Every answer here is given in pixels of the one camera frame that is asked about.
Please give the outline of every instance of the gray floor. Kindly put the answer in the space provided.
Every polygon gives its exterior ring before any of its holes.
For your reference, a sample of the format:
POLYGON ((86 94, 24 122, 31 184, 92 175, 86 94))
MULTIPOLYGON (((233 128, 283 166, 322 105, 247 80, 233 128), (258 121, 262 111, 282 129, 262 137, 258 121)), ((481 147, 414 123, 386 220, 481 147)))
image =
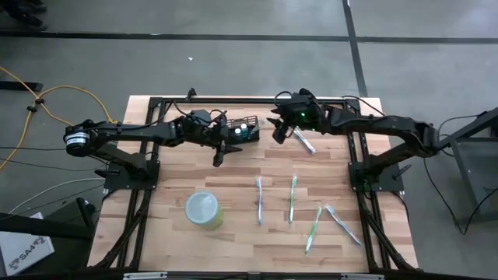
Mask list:
MULTIPOLYGON (((47 0, 51 30, 346 35, 339 0, 47 0)), ((490 0, 351 0, 359 36, 496 37, 498 2, 490 0)), ((17 28, 0 14, 0 28, 17 28)), ((274 95, 307 87, 318 96, 357 95, 347 43, 57 40, 2 38, 0 65, 45 88, 61 84, 86 87, 122 118, 132 94, 274 95)), ((498 104, 498 45, 361 44, 369 96, 378 96, 389 114, 438 125, 443 120, 478 114, 498 104)), ((15 145, 32 102, 29 93, 1 92, 0 145, 15 145)), ((47 96, 55 114, 72 122, 103 120, 88 96, 62 90, 47 96)), ((445 126, 452 132, 465 121, 445 126)), ((36 113, 24 146, 62 147, 64 125, 36 113)), ((5 158, 8 151, 0 151, 5 158)), ((20 151, 15 159, 30 163, 88 169, 92 159, 64 152, 20 151)), ((471 211, 454 161, 428 159, 436 183, 460 216, 471 211)), ((498 278, 497 222, 472 225, 466 236, 454 228, 447 209, 431 187, 422 160, 403 175, 406 201, 419 266, 432 272, 498 278)), ((66 180, 93 177, 92 172, 46 170, 10 163, 0 172, 0 211, 66 180)), ((35 207, 96 186, 74 184, 52 191, 22 207, 35 207)), ((85 193, 99 205, 101 189, 85 193)), ((60 203, 42 208, 53 212, 60 203)))

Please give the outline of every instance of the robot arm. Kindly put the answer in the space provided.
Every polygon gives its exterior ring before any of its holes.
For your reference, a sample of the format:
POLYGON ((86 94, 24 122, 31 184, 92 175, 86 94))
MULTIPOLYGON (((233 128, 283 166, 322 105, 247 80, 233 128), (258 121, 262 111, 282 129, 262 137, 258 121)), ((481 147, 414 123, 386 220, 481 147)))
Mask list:
POLYGON ((268 120, 275 125, 273 138, 282 144, 289 130, 317 131, 331 135, 347 135, 350 132, 364 132, 379 135, 398 136, 405 141, 378 156, 368 155, 357 171, 362 180, 378 182, 382 171, 412 156, 430 157, 438 152, 437 130, 431 125, 414 121, 409 117, 357 116, 336 107, 321 106, 307 89, 292 93, 290 99, 278 100, 272 113, 279 119, 268 120))

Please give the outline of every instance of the wooden work surface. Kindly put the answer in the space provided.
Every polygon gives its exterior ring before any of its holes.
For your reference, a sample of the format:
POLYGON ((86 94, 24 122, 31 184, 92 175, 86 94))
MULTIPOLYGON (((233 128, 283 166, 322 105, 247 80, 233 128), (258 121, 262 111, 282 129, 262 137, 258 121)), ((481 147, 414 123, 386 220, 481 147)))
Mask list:
MULTIPOLYGON (((130 96, 126 124, 143 124, 150 96, 130 96)), ((367 101, 381 109, 378 98, 367 101)), ((331 205, 338 216, 363 242, 356 195, 351 191, 345 136, 305 131, 317 150, 309 155, 294 138, 283 145, 272 139, 273 105, 179 104, 182 110, 228 110, 228 118, 257 115, 260 141, 241 145, 243 152, 225 156, 221 167, 212 166, 214 151, 191 143, 161 148, 161 173, 153 192, 140 263, 141 270, 161 271, 272 271, 272 272, 364 272, 364 247, 352 239, 323 211, 311 252, 304 254, 319 204, 331 205), (289 225, 289 191, 298 176, 294 222, 289 225), (256 177, 262 177, 263 225, 258 225, 256 177), (214 231, 191 224, 184 203, 195 191, 215 194, 224 211, 224 223, 214 231)), ((363 114, 374 112, 362 104, 363 114)), ((172 107, 166 120, 180 114, 172 107)), ((388 137, 367 135, 368 148, 380 153, 390 148, 388 137)), ((139 143, 119 147, 137 152, 139 143)), ((89 265, 100 261, 114 245, 125 224, 130 191, 116 191, 104 203, 89 265)), ((379 194, 384 230, 402 256, 416 266, 409 224, 402 203, 392 194, 379 194)), ((128 248, 132 256, 134 237, 128 248)), ((377 263, 378 242, 373 238, 377 263)))

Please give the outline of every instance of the small container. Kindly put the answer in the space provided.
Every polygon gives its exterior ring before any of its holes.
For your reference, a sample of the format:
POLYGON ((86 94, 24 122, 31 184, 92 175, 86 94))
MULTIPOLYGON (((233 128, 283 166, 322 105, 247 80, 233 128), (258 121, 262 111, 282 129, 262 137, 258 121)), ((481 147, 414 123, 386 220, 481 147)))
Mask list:
POLYGON ((209 191, 192 194, 185 203, 185 215, 195 225, 212 230, 223 223, 223 210, 209 191))

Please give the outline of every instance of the black cable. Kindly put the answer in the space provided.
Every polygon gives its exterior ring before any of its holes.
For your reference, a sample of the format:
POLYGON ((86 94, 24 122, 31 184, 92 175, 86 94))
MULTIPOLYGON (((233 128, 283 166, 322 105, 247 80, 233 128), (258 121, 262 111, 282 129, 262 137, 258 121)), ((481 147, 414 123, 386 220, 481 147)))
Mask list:
POLYGON ((281 96, 282 94, 289 94, 291 98, 293 97, 293 94, 292 94, 292 93, 290 93, 290 92, 288 92, 288 91, 284 90, 284 91, 282 91, 282 92, 278 93, 277 95, 275 95, 275 97, 273 98, 273 104, 275 104, 275 106, 278 106, 278 104, 277 104, 277 99, 278 99, 278 98, 279 98, 279 96, 281 96))
MULTIPOLYGON (((368 107, 370 107, 370 108, 374 109, 374 110, 375 110, 376 112, 378 112, 379 114, 381 114, 381 115, 385 116, 385 114, 384 114, 384 113, 382 113, 380 110, 378 110, 376 107, 374 107, 374 106, 370 105, 368 102, 366 102, 365 100, 363 100, 362 98, 360 98, 360 97, 358 97, 358 96, 341 96, 341 97, 342 97, 342 98, 344 98, 344 97, 352 97, 352 98, 356 98, 356 99, 358 99, 359 101, 361 101, 361 102, 365 103, 368 107)), ((348 100, 346 100, 346 102, 347 102, 347 104, 348 104, 348 105, 350 105, 351 107, 353 107, 353 108, 354 108, 354 106, 353 106, 353 105, 351 105, 351 104, 348 102, 348 100)))
POLYGON ((479 208, 481 207, 482 203, 488 199, 492 194, 494 194, 496 191, 498 191, 498 187, 493 189, 488 195, 486 195, 478 204, 477 206, 475 207, 474 211, 472 212, 472 214, 470 215, 470 217, 468 218, 468 221, 467 221, 467 225, 465 226, 465 229, 462 230, 461 227, 460 227, 460 224, 458 223, 458 220, 457 220, 457 217, 454 215, 453 213, 453 210, 451 209, 450 205, 446 202, 446 199, 444 199, 443 195, 441 194, 441 192, 439 191, 439 188, 437 188, 436 184, 434 183, 433 181, 433 178, 430 176, 430 173, 429 173, 429 169, 427 168, 427 163, 426 163, 426 159, 424 158, 423 159, 423 165, 424 167, 426 168, 426 172, 427 172, 427 176, 430 180, 430 183, 433 185, 433 187, 436 189, 437 193, 439 194, 439 196, 441 197, 441 199, 443 200, 443 203, 446 205, 446 207, 448 208, 448 210, 450 211, 450 214, 451 214, 451 218, 453 218, 453 223, 455 225, 455 227, 458 229, 458 231, 462 234, 462 235, 465 235, 467 234, 467 231, 468 231, 468 227, 470 226, 470 223, 472 221, 472 218, 474 218, 474 215, 475 213, 479 210, 479 208))
POLYGON ((397 192, 392 191, 391 193, 394 194, 395 196, 397 196, 399 198, 399 200, 402 202, 403 206, 405 206, 406 218, 407 218, 408 224, 409 224, 410 223, 410 214, 408 213, 408 206, 406 206, 405 200, 397 192))
POLYGON ((107 166, 107 161, 104 161, 104 160, 102 160, 102 159, 99 159, 99 158, 98 158, 98 157, 96 157, 96 156, 88 156, 88 157, 90 157, 90 158, 92 158, 92 159, 95 159, 95 160, 98 160, 98 161, 100 161, 101 163, 103 163, 105 166, 107 166))
MULTIPOLYGON (((93 212, 91 213, 91 215, 96 214, 96 213, 99 213, 99 212, 102 212, 102 209, 101 209, 101 210, 96 210, 96 211, 93 211, 93 212)), ((81 215, 78 215, 78 216, 76 216, 76 217, 74 217, 74 218, 71 218, 71 219, 65 220, 64 222, 61 222, 61 223, 71 222, 71 221, 76 220, 77 218, 81 218, 81 217, 82 217, 81 215)))
MULTIPOLYGON (((468 118, 468 117, 478 117, 478 115, 469 115, 469 116, 461 116, 461 117, 451 117, 445 121, 443 121, 441 123, 441 125, 439 126, 439 128, 437 129, 437 139, 438 140, 441 140, 441 136, 450 136, 448 134, 441 134, 441 129, 443 128, 443 125, 446 124, 448 121, 452 121, 452 120, 458 120, 458 119, 462 119, 462 118, 468 118)), ((454 157, 452 154, 450 154, 449 152, 446 152, 445 150, 441 150, 441 152, 443 154, 445 154, 446 156, 451 156, 451 157, 454 157)))
POLYGON ((8 162, 11 162, 11 163, 23 164, 23 165, 27 165, 27 166, 36 166, 36 167, 42 167, 42 168, 49 168, 49 169, 56 169, 56 170, 65 170, 65 171, 78 171, 78 172, 91 171, 91 170, 95 170, 97 168, 101 168, 103 166, 103 165, 101 165, 101 166, 97 166, 97 167, 90 168, 90 169, 87 169, 87 170, 74 170, 74 169, 70 169, 70 168, 62 168, 62 167, 55 167, 55 166, 44 166, 44 165, 34 164, 34 163, 23 163, 23 162, 20 162, 20 161, 17 161, 17 160, 12 160, 12 159, 7 160, 7 159, 0 158, 0 160, 8 161, 8 162))
POLYGON ((65 148, 43 149, 43 148, 27 148, 27 147, 0 147, 0 149, 28 149, 34 151, 65 151, 65 148))
POLYGON ((168 104, 168 107, 164 111, 164 114, 158 116, 157 120, 155 120, 155 121, 153 121, 153 122, 151 122, 149 124, 139 125, 139 126, 136 126, 136 127, 133 127, 133 128, 120 128, 120 129, 122 129, 124 131, 130 131, 130 130, 135 130, 135 129, 140 129, 140 128, 148 128, 148 127, 152 126, 153 124, 158 124, 160 121, 162 121, 161 119, 166 116, 166 113, 170 109, 172 103, 175 103, 174 100, 171 100, 171 102, 168 104))
POLYGON ((50 202, 48 202, 48 203, 45 203, 45 204, 42 204, 42 205, 38 205, 38 206, 36 206, 36 207, 30 207, 30 208, 29 208, 28 210, 26 210, 26 211, 23 211, 23 212, 20 212, 20 213, 17 213, 17 214, 11 214, 11 215, 9 215, 9 216, 7 216, 7 217, 3 218, 3 219, 0 219, 0 222, 1 222, 1 221, 3 221, 3 220, 5 220, 5 219, 9 219, 9 218, 11 218, 11 217, 13 217, 13 216, 16 216, 16 215, 22 215, 22 214, 25 214, 25 213, 27 213, 27 212, 31 212, 31 211, 33 211, 34 209, 38 209, 38 208, 42 208, 42 207, 47 206, 47 205, 54 204, 55 202, 59 202, 59 201, 65 200, 66 198, 70 198, 70 197, 73 197, 73 196, 75 196, 75 195, 82 194, 82 193, 84 193, 84 192, 91 191, 91 190, 94 190, 94 189, 96 189, 96 188, 98 188, 98 187, 102 187, 102 186, 103 186, 103 184, 100 184, 100 185, 98 185, 98 186, 91 187, 91 188, 86 189, 86 190, 84 190, 84 191, 79 191, 79 192, 77 192, 77 193, 70 194, 70 195, 65 196, 65 197, 63 197, 63 198, 59 198, 58 200, 50 201, 50 202))
POLYGON ((173 105, 177 109, 177 111, 180 112, 180 114, 184 115, 185 117, 189 117, 189 118, 193 118, 193 119, 198 119, 198 120, 204 121, 207 124, 212 124, 213 122, 216 122, 221 117, 224 117, 226 119, 226 111, 222 112, 221 110, 217 110, 217 109, 212 110, 211 113, 215 112, 215 111, 219 111, 219 112, 221 112, 221 114, 219 116, 215 117, 214 119, 212 119, 211 121, 207 121, 207 120, 203 119, 202 117, 198 117, 198 116, 195 116, 195 115, 192 115, 192 114, 187 114, 187 113, 183 112, 183 110, 178 107, 178 104, 174 100, 172 100, 171 102, 173 103, 173 105))

